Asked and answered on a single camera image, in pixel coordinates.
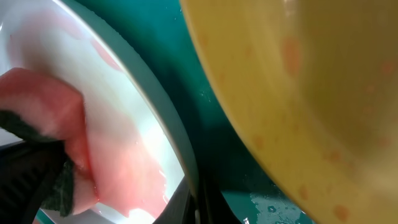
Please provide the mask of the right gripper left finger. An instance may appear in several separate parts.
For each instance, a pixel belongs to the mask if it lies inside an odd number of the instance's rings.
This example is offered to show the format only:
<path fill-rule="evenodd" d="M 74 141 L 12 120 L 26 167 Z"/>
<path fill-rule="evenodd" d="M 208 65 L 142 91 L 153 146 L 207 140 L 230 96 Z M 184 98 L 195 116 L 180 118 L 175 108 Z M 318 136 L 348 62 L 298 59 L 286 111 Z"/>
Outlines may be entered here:
<path fill-rule="evenodd" d="M 199 211 L 185 178 L 181 180 L 154 224 L 199 224 Z"/>

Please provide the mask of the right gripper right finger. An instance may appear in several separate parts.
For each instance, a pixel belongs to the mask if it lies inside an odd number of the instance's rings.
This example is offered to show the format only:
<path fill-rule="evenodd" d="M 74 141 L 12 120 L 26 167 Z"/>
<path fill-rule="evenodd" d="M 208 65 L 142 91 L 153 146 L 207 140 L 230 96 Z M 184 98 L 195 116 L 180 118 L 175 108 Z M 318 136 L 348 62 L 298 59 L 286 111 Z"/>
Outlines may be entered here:
<path fill-rule="evenodd" d="M 224 199 L 218 186 L 202 180 L 200 190 L 200 223 L 241 224 Z"/>

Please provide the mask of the pink and green sponge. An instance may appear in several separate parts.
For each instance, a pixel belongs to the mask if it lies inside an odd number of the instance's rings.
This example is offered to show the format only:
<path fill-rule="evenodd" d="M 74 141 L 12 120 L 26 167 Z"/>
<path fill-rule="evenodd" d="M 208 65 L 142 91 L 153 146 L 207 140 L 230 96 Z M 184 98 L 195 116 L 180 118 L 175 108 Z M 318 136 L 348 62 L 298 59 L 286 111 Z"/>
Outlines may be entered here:
<path fill-rule="evenodd" d="M 42 208 L 67 217 L 98 202 L 80 92 L 50 75 L 13 68 L 1 75 L 1 128 L 33 143 L 63 141 L 68 158 Z"/>

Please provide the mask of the light blue plate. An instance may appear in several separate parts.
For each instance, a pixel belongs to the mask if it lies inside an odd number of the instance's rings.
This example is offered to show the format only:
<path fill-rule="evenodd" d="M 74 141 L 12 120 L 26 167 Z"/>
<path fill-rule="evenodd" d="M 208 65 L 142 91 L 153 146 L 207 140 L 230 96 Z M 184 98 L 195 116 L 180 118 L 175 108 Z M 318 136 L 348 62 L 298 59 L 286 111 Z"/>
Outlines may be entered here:
<path fill-rule="evenodd" d="M 99 17 L 89 24 L 61 1 L 2 1 L 1 75 L 13 68 L 55 77 L 84 102 L 98 202 L 67 217 L 38 211 L 56 222 L 154 223 L 183 178 L 197 205 L 195 156 L 170 98 Z M 29 142 L 1 128 L 1 146 L 20 141 Z"/>

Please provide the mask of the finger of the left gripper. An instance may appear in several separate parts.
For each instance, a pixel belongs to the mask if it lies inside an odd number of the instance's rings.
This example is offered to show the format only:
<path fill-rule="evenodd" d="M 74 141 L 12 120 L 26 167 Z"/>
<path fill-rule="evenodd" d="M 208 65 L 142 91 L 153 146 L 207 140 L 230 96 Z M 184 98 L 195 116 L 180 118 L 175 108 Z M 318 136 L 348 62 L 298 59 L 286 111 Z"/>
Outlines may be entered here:
<path fill-rule="evenodd" d="M 1 224 L 31 224 L 66 159 L 61 141 L 1 146 Z"/>

